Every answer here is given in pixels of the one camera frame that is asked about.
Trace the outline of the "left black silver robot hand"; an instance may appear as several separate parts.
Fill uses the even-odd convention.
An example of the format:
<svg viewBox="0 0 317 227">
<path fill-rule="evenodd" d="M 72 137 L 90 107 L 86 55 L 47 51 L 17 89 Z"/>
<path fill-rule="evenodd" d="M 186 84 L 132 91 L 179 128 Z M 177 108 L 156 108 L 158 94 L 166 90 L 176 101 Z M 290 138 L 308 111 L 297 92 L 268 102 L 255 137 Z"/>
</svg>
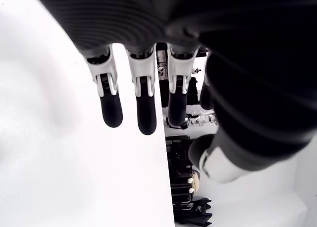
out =
<svg viewBox="0 0 317 227">
<path fill-rule="evenodd" d="M 190 161 L 231 182 L 289 159 L 317 132 L 317 0 L 40 0 L 85 58 L 104 122 L 123 120 L 112 45 L 127 52 L 139 130 L 156 129 L 156 47 L 167 44 L 168 120 L 180 126 L 200 47 L 209 51 L 200 104 L 216 134 Z"/>
</svg>

